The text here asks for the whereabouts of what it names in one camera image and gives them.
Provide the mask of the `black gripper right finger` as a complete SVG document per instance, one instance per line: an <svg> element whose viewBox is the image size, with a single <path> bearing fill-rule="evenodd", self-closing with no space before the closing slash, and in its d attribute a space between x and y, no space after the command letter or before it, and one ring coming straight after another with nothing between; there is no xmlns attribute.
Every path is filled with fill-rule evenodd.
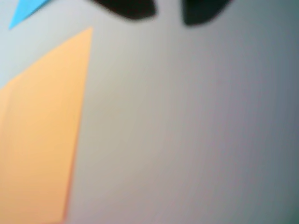
<svg viewBox="0 0 299 224"><path fill-rule="evenodd" d="M230 0L182 0L185 25L202 25L212 21L231 3Z"/></svg>

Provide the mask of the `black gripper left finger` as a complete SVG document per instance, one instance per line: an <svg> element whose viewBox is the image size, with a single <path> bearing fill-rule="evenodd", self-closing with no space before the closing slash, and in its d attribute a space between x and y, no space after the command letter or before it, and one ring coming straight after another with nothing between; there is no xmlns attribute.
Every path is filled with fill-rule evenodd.
<svg viewBox="0 0 299 224"><path fill-rule="evenodd" d="M141 20L156 15L153 0L93 0L93 2L130 20Z"/></svg>

